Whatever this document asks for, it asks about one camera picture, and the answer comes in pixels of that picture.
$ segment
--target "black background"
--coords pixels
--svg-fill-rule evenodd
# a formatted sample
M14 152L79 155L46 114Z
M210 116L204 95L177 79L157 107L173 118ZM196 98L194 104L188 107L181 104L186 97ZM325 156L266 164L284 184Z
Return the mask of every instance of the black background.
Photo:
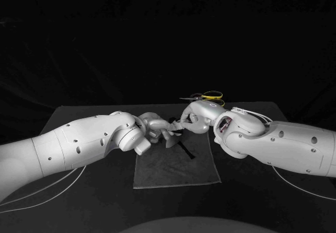
M0 143L60 105L272 101L336 130L334 1L7 1L0 8Z

